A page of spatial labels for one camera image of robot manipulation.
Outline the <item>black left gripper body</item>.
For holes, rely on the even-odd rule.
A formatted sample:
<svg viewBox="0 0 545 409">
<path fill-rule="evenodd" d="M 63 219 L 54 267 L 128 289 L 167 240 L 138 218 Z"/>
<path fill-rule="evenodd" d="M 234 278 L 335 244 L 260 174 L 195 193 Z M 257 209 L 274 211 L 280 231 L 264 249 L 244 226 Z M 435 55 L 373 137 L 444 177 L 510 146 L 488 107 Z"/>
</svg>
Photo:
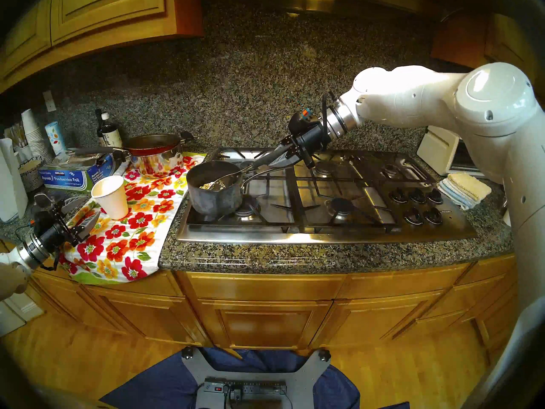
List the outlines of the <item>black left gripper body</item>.
<svg viewBox="0 0 545 409">
<path fill-rule="evenodd" d="M 70 243 L 70 227 L 64 221 L 67 213 L 60 212 L 60 200 L 49 195 L 34 196 L 32 230 L 26 235 L 24 248 L 33 257 L 48 257 Z"/>
</svg>

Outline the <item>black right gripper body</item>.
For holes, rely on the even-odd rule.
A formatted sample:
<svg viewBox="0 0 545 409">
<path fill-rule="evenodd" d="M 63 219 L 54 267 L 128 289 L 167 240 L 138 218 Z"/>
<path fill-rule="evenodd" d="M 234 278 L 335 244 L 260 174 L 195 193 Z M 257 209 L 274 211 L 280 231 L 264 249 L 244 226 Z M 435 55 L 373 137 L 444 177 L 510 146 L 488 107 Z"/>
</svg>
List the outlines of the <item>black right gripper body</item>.
<svg viewBox="0 0 545 409">
<path fill-rule="evenodd" d="M 300 161 L 306 166 L 315 166 L 313 155 L 318 151 L 325 151 L 331 137 L 329 128 L 326 128 L 319 117 L 304 110 L 296 112 L 288 123 L 289 135 L 282 140 L 282 144 L 290 145 L 283 154 L 284 165 L 294 165 Z"/>
</svg>

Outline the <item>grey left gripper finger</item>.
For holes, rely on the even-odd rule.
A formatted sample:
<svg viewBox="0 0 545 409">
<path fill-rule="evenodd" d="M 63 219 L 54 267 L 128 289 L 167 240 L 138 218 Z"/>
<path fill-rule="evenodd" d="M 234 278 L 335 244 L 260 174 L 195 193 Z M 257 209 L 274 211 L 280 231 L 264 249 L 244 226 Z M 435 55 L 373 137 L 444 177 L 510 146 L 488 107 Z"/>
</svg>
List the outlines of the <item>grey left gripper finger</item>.
<svg viewBox="0 0 545 409">
<path fill-rule="evenodd" d="M 86 195 L 64 198 L 64 199 L 60 200 L 60 202 L 59 202 L 60 212 L 61 213 L 71 213 L 71 212 L 81 208 L 82 205 L 85 204 L 87 200 L 88 200 L 88 197 Z"/>
<path fill-rule="evenodd" d="M 91 231 L 95 228 L 99 218 L 100 211 L 94 213 L 93 216 L 86 217 L 80 224 L 70 228 L 70 243 L 85 242 L 90 236 Z"/>
</svg>

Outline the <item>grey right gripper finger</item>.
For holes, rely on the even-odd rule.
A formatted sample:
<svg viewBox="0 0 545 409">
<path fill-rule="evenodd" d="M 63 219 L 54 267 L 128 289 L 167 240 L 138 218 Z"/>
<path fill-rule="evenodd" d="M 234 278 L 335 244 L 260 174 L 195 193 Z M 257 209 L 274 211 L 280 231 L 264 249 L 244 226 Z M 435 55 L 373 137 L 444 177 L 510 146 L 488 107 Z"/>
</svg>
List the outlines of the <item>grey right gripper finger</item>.
<svg viewBox="0 0 545 409">
<path fill-rule="evenodd" d="M 262 166 L 267 166 L 269 168 L 285 168 L 288 166 L 292 166 L 299 161 L 301 161 L 302 158 L 299 156 L 298 153 L 295 151 L 288 151 L 285 154 L 283 154 L 281 157 L 277 158 L 273 162 L 252 162 L 252 169 L 258 170 Z"/>
<path fill-rule="evenodd" d="M 268 154 L 256 159 L 255 162 L 273 162 L 277 158 L 281 157 L 283 154 L 288 152 L 292 148 L 292 146 L 293 146 L 293 143 L 279 146 L 276 149 L 274 149 L 272 152 L 269 152 Z"/>
</svg>

